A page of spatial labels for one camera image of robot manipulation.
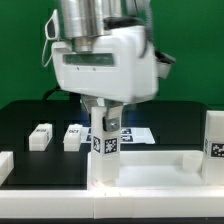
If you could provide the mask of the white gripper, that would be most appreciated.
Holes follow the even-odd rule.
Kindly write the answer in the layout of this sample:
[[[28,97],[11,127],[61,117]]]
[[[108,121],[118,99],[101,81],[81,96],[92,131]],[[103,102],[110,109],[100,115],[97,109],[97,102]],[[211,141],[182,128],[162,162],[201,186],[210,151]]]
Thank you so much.
[[[53,65],[61,89],[82,94],[81,103],[90,114],[104,106],[104,99],[139,103],[151,100],[158,80],[168,76],[175,59],[154,49],[142,26],[113,29],[96,38],[93,51],[78,54],[69,41],[52,44]],[[121,128],[123,105],[107,105],[103,130]]]

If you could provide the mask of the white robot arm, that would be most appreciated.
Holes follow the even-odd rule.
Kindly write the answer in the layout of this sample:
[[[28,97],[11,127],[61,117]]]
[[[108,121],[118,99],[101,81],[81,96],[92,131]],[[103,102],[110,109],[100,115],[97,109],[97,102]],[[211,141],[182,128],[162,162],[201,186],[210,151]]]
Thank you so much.
[[[45,25],[56,80],[81,95],[89,114],[103,104],[103,128],[115,132],[114,109],[153,99],[175,63],[154,47],[150,0],[57,1]]]

